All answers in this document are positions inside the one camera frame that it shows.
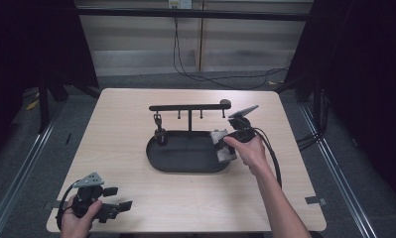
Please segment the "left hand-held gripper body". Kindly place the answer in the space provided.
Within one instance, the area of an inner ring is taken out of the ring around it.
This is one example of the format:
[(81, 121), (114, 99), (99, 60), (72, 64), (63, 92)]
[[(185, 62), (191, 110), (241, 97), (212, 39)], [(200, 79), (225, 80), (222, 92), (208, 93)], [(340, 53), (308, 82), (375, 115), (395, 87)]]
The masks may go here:
[[(77, 194), (73, 199), (71, 208), (76, 217), (81, 218), (88, 208), (103, 196), (103, 185), (104, 180), (97, 172), (93, 172), (73, 184), (73, 188), (77, 189)], [(118, 213), (118, 205), (103, 203), (94, 218), (99, 223), (105, 223), (108, 219), (115, 219)]]

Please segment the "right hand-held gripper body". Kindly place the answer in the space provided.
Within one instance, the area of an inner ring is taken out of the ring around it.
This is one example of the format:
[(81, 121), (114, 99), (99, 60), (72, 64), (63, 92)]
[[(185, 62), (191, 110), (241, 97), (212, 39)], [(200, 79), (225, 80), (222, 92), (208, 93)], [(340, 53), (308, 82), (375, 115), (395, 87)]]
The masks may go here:
[(254, 129), (246, 118), (246, 115), (256, 108), (258, 108), (258, 105), (253, 105), (228, 116), (228, 122), (234, 129), (234, 132), (230, 133), (229, 137), (232, 137), (241, 143), (247, 143), (255, 137)]

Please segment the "white key pouch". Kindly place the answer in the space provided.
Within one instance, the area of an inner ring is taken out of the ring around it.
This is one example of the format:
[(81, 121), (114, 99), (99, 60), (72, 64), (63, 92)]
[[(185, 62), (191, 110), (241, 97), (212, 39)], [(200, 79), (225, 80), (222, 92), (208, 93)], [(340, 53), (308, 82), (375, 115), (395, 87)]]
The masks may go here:
[(226, 129), (224, 130), (214, 130), (212, 132), (209, 133), (212, 142), (213, 142), (213, 146), (216, 152), (216, 155), (218, 157), (218, 161), (220, 163), (227, 163), (227, 162), (231, 162), (237, 159), (236, 153), (234, 155), (221, 155), (218, 150), (219, 150), (219, 145), (218, 142), (220, 140), (224, 141), (224, 137), (228, 135), (228, 132)]

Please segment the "black key rack with tray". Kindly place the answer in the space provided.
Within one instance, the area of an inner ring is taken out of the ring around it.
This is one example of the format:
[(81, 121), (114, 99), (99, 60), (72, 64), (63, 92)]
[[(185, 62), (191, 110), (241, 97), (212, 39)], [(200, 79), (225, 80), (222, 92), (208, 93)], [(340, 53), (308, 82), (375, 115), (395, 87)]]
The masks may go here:
[(182, 113), (186, 112), (188, 129), (166, 130), (168, 138), (166, 146), (159, 146), (153, 136), (146, 148), (149, 164), (157, 171), (171, 174), (213, 174), (223, 171), (230, 162), (220, 163), (218, 161), (209, 135), (214, 130), (194, 131), (193, 115), (197, 111), (199, 118), (202, 119), (203, 111), (220, 110), (221, 116), (225, 117), (225, 111), (230, 108), (231, 102), (228, 99), (221, 99), (217, 104), (151, 105), (149, 110), (154, 115), (174, 111), (181, 119)]

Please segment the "silver car key with strap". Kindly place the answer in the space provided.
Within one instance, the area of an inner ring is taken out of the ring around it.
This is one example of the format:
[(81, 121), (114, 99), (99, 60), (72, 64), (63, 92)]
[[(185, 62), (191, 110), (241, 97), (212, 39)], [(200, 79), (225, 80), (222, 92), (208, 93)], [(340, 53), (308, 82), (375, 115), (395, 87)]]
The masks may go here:
[(159, 146), (166, 146), (168, 143), (167, 131), (162, 127), (162, 116), (159, 113), (154, 115), (157, 129), (154, 132), (154, 139)]

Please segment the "person's right hand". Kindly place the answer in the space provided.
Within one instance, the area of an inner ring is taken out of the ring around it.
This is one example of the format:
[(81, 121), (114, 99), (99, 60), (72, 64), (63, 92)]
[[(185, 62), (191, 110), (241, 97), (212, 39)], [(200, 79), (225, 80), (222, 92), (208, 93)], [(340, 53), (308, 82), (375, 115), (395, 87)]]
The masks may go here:
[(247, 143), (241, 143), (232, 137), (225, 137), (223, 141), (238, 152), (243, 164), (247, 166), (256, 177), (271, 172), (266, 159), (265, 147), (258, 136)]

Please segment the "person's left hand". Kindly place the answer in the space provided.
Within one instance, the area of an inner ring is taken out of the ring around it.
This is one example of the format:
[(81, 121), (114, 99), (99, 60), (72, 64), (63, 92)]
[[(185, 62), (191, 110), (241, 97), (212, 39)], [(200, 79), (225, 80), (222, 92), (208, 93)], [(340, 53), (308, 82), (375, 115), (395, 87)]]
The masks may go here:
[(90, 229), (92, 228), (92, 223), (94, 216), (98, 213), (101, 208), (102, 201), (95, 201), (87, 210), (87, 212), (78, 218), (73, 214), (72, 206), (74, 196), (72, 196), (67, 204), (67, 209), (62, 216), (62, 229), (61, 238), (87, 238)]

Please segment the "black metal stand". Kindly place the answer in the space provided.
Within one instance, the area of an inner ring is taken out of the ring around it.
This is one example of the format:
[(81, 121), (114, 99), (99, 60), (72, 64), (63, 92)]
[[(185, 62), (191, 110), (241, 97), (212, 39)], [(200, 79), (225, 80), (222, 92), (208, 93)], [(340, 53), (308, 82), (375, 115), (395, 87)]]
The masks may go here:
[(50, 123), (49, 98), (46, 79), (42, 76), (39, 81), (39, 102), (41, 123), (39, 133), (42, 134)]
[(322, 96), (322, 83), (318, 77), (315, 80), (315, 89), (314, 89), (314, 121), (315, 125), (317, 126), (317, 130), (320, 131), (321, 129), (321, 96)]

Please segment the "dark curtain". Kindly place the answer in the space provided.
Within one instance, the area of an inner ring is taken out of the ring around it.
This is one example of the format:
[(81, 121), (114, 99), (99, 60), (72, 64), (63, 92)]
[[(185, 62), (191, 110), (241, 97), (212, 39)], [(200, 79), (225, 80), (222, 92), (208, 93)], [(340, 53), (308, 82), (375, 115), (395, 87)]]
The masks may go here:
[(314, 0), (285, 81), (321, 88), (396, 193), (396, 0)]
[(74, 0), (0, 0), (0, 149), (22, 107), (23, 93), (45, 86), (96, 87), (97, 76)]

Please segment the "metal floor rail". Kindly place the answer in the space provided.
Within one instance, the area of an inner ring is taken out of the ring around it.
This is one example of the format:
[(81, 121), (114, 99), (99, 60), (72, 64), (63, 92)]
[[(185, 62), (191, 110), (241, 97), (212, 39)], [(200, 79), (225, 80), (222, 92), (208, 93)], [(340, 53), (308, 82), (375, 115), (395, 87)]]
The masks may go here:
[(25, 157), (24, 163), (16, 172), (15, 177), (7, 189), (6, 194), (0, 202), (0, 234), (3, 227), (8, 220), (8, 217), (14, 208), (18, 197), (20, 196), (21, 190), (23, 189), (30, 173), (32, 172), (42, 150), (47, 144), (50, 135), (56, 124), (56, 120), (59, 118), (63, 111), (64, 106), (59, 105), (56, 112), (51, 117), (50, 121), (46, 123), (46, 126), (41, 130), (41, 132), (36, 136), (30, 151)]
[(372, 224), (367, 217), (365, 210), (361, 206), (358, 198), (354, 194), (349, 185), (346, 176), (344, 175), (339, 163), (337, 162), (327, 140), (320, 134), (314, 116), (307, 104), (300, 106), (303, 116), (308, 124), (308, 127), (315, 137), (317, 146), (330, 170), (330, 173), (336, 183), (336, 186), (345, 202), (349, 213), (355, 222), (361, 236), (363, 238), (378, 238), (374, 231)]

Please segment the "black horizontal frame bar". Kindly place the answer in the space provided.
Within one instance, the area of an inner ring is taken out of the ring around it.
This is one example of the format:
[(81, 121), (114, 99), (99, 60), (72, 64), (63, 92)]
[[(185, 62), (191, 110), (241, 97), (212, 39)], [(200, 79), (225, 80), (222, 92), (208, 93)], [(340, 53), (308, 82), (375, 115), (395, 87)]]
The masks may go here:
[(76, 8), (75, 12), (78, 15), (91, 15), (91, 16), (167, 17), (167, 18), (266, 20), (266, 21), (296, 21), (296, 22), (306, 22), (312, 19), (312, 16), (310, 14), (235, 12), (235, 11), (214, 11), (214, 10)]

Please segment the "white wall socket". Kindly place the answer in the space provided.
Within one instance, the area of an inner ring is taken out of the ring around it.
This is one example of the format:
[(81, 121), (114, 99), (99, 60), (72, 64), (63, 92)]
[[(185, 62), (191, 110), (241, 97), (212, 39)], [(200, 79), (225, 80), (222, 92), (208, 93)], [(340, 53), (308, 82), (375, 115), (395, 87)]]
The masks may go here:
[(168, 0), (168, 5), (170, 9), (184, 9), (184, 10), (193, 9), (192, 0)]

